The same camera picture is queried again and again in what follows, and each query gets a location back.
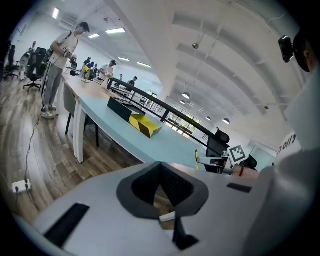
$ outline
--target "rectangular ceiling light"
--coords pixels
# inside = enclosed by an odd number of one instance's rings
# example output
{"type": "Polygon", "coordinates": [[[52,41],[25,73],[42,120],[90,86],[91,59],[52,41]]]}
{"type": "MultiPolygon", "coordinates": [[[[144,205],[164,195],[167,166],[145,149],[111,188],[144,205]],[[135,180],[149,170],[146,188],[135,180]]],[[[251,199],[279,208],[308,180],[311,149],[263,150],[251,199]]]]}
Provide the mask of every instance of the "rectangular ceiling light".
{"type": "Polygon", "coordinates": [[[141,66],[144,66],[144,67],[147,67],[147,68],[150,68],[151,69],[151,66],[149,66],[149,65],[146,65],[146,64],[143,64],[143,63],[140,63],[140,62],[137,62],[139,65],[141,65],[141,66]]]}
{"type": "Polygon", "coordinates": [[[52,17],[54,17],[55,19],[57,19],[58,14],[59,14],[59,9],[54,8],[54,11],[53,11],[52,17]]]}
{"type": "Polygon", "coordinates": [[[92,38],[97,38],[98,36],[99,36],[98,34],[92,34],[92,35],[89,36],[89,38],[90,38],[90,39],[92,39],[92,38]]]}
{"type": "Polygon", "coordinates": [[[120,58],[118,57],[119,60],[125,61],[125,62],[129,62],[130,60],[128,60],[127,58],[120,58]]]}
{"type": "Polygon", "coordinates": [[[107,34],[124,33],[124,32],[126,31],[123,28],[111,29],[106,31],[107,34]]]}

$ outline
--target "black box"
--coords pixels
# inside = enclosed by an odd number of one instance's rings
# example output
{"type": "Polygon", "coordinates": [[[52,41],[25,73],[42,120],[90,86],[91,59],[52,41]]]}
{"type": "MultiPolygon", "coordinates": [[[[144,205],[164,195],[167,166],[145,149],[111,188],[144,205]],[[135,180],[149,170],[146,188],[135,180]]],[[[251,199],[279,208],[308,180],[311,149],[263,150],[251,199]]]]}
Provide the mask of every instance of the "black box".
{"type": "Polygon", "coordinates": [[[129,122],[132,114],[145,115],[146,112],[132,105],[129,101],[122,98],[110,97],[108,107],[116,112],[120,117],[129,122]]]}

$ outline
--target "gray pants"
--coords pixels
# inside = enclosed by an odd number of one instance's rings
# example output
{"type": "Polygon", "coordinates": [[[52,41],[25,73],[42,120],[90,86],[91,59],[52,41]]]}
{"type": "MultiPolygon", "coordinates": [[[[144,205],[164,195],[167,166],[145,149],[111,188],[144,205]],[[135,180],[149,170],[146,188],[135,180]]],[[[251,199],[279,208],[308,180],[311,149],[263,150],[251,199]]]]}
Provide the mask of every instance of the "gray pants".
{"type": "Polygon", "coordinates": [[[48,82],[46,84],[46,89],[43,96],[43,112],[48,111],[49,105],[52,105],[55,101],[56,94],[61,83],[62,72],[63,69],[58,68],[55,65],[52,65],[52,67],[49,70],[48,82]]]}

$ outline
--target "green chair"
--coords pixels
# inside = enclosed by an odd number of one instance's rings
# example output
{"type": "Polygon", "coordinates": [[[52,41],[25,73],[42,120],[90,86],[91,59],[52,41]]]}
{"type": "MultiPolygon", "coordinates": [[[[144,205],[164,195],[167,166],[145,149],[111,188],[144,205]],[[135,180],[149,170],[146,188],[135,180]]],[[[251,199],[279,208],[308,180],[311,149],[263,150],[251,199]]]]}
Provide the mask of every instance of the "green chair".
{"type": "MultiPolygon", "coordinates": [[[[66,129],[65,129],[65,134],[67,135],[71,117],[75,116],[75,110],[76,110],[76,100],[68,86],[64,86],[64,89],[63,89],[63,102],[64,102],[64,108],[69,112],[68,122],[66,124],[66,129]]],[[[87,125],[95,125],[95,142],[96,142],[96,146],[99,147],[99,126],[88,115],[86,115],[85,121],[84,121],[84,130],[86,130],[87,125]]]]}

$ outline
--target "light blue tabletop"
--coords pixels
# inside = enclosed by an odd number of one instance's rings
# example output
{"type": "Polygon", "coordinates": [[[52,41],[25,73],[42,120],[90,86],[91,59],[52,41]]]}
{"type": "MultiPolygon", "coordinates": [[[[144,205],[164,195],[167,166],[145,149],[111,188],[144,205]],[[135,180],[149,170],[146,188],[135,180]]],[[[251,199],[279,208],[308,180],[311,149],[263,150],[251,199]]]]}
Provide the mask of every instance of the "light blue tabletop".
{"type": "MultiPolygon", "coordinates": [[[[84,111],[102,130],[144,163],[154,161],[177,163],[195,169],[196,150],[200,155],[206,155],[202,146],[183,137],[148,114],[145,115],[147,118],[162,127],[151,138],[112,111],[108,107],[107,99],[80,96],[79,100],[84,111]]],[[[205,171],[203,164],[199,165],[199,170],[205,171]]]]}

